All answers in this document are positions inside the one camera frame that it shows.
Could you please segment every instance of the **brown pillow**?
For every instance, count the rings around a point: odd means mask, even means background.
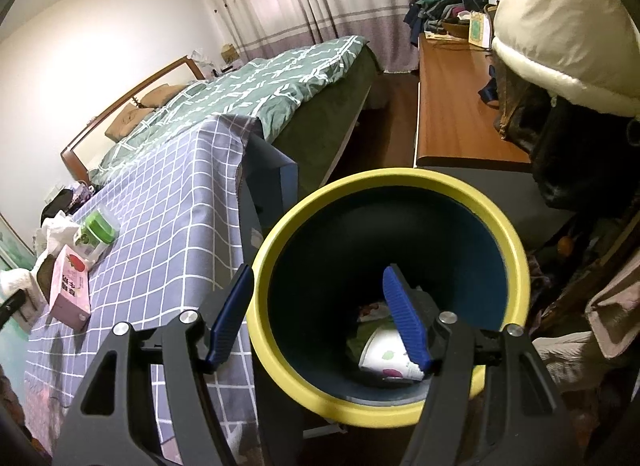
[[[135,104],[127,103],[104,134],[113,142],[121,141],[153,111],[152,108],[138,108]]]
[[[145,97],[140,99],[140,104],[142,106],[148,106],[149,108],[160,108],[166,105],[169,100],[186,87],[186,84],[161,84],[146,93]]]

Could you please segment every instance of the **blue gripper pad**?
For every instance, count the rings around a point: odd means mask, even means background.
[[[207,362],[214,369],[228,360],[252,295],[254,295],[254,271],[246,266],[232,285],[225,305],[211,328]]]
[[[429,369],[431,354],[427,348],[427,330],[405,291],[406,282],[396,269],[388,266],[382,275],[382,290],[409,359],[423,372]]]

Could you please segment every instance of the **desk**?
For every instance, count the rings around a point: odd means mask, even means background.
[[[498,111],[478,96],[489,80],[487,52],[424,35],[419,48],[414,166],[471,184],[504,212],[525,247],[539,247],[571,213],[546,206],[529,155],[495,131]]]
[[[416,165],[529,171],[526,152],[494,128],[497,110],[478,90],[489,80],[487,52],[420,36]]]

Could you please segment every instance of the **trash bin rim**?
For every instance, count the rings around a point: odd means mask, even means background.
[[[386,168],[358,173],[324,186],[291,208],[262,243],[255,258],[254,297],[247,311],[247,325],[254,351],[267,373],[296,402],[328,419],[368,428],[392,428],[415,424],[424,401],[399,406],[366,406],[323,392],[297,373],[280,352],[267,321],[267,292],[280,252],[293,233],[313,214],[335,200],[358,191],[383,186],[411,186],[449,196],[476,214],[491,231],[505,262],[508,298],[502,327],[523,325],[529,309],[527,258],[507,217],[481,192],[442,173],[411,168]],[[470,396],[484,387],[484,367],[473,372]]]

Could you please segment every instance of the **green duvet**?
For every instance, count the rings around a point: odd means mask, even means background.
[[[273,142],[303,102],[347,74],[366,43],[361,36],[338,38],[270,60],[255,59],[236,72],[190,84],[107,152],[90,171],[92,183],[106,184],[138,157],[214,113],[257,117],[265,139]]]

